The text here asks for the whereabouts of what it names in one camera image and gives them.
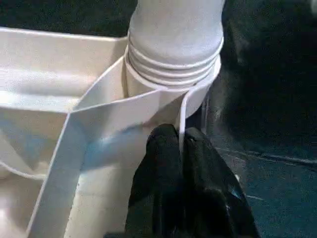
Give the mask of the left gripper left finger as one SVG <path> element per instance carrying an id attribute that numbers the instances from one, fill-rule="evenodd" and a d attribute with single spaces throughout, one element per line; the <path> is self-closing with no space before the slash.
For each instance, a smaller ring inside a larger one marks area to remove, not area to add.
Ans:
<path id="1" fill-rule="evenodd" d="M 184 221 L 183 168 L 171 124 L 152 130 L 135 171 L 125 223 L 127 238 L 177 238 Z"/>

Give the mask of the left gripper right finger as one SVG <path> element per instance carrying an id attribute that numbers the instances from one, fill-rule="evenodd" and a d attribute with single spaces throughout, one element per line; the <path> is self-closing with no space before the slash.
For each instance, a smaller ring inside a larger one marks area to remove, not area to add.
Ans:
<path id="1" fill-rule="evenodd" d="M 251 208 L 235 174 L 208 137 L 189 128 L 184 137 L 187 224 L 196 238 L 258 238 Z"/>

